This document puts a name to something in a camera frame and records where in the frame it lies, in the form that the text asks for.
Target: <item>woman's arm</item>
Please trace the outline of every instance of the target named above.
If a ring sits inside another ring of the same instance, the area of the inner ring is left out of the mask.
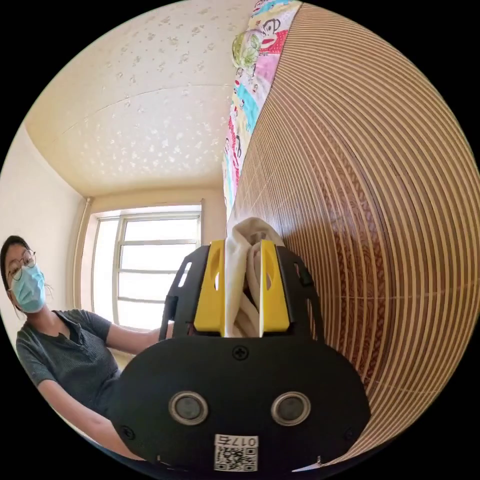
[[[167,339],[172,336],[173,326],[173,322],[168,323]],[[143,350],[156,344],[159,341],[159,335],[160,329],[143,332],[129,330],[112,323],[106,337],[106,346],[128,354],[138,355]]]
[[[129,459],[143,460],[126,447],[110,420],[75,400],[56,381],[42,381],[38,391],[58,414],[102,447]]]

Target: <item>bamboo mat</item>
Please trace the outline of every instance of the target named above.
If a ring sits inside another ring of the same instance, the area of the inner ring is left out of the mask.
[[[480,306],[480,175],[440,94],[360,25],[304,3],[254,130],[232,214],[310,269],[327,343],[372,418],[341,459],[414,422],[459,363]]]

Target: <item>blue surgical mask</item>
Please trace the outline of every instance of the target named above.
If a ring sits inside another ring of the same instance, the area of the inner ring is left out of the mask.
[[[26,314],[36,314],[45,305],[45,277],[37,265],[22,266],[20,280],[12,280],[11,290]]]

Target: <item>white towel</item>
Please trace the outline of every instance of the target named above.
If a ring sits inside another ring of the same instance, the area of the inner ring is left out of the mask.
[[[268,223],[254,217],[237,223],[225,240],[225,337],[260,336],[262,240],[284,246]],[[246,286],[253,303],[244,293]]]

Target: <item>window frame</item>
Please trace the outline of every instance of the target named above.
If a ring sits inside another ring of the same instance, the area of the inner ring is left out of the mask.
[[[119,214],[105,215],[98,218],[95,244],[93,248],[92,269],[91,269],[91,306],[92,311],[95,312],[95,300],[94,300],[94,271],[95,271],[95,257],[97,255],[97,241],[100,230],[101,222],[118,220],[115,244],[113,249],[113,265],[111,275],[111,301],[112,301],[112,313],[113,323],[118,326],[119,322],[119,301],[126,301],[132,303],[148,303],[148,304],[165,304],[165,300],[145,300],[137,298],[128,298],[119,296],[119,281],[120,273],[139,273],[139,274],[176,274],[178,270],[141,270],[141,269],[128,269],[121,268],[122,265],[122,247],[128,245],[148,246],[148,245],[195,245],[198,248],[202,244],[202,220],[203,220],[203,208],[200,206],[199,210],[185,210],[185,211],[162,211],[162,212],[141,212],[135,213],[132,211],[124,211]],[[158,220],[197,220],[197,237],[189,239],[172,239],[172,240],[125,240],[128,222],[141,222],[141,221],[158,221]],[[136,327],[124,327],[129,330],[135,330],[139,332],[147,332],[148,330]]]

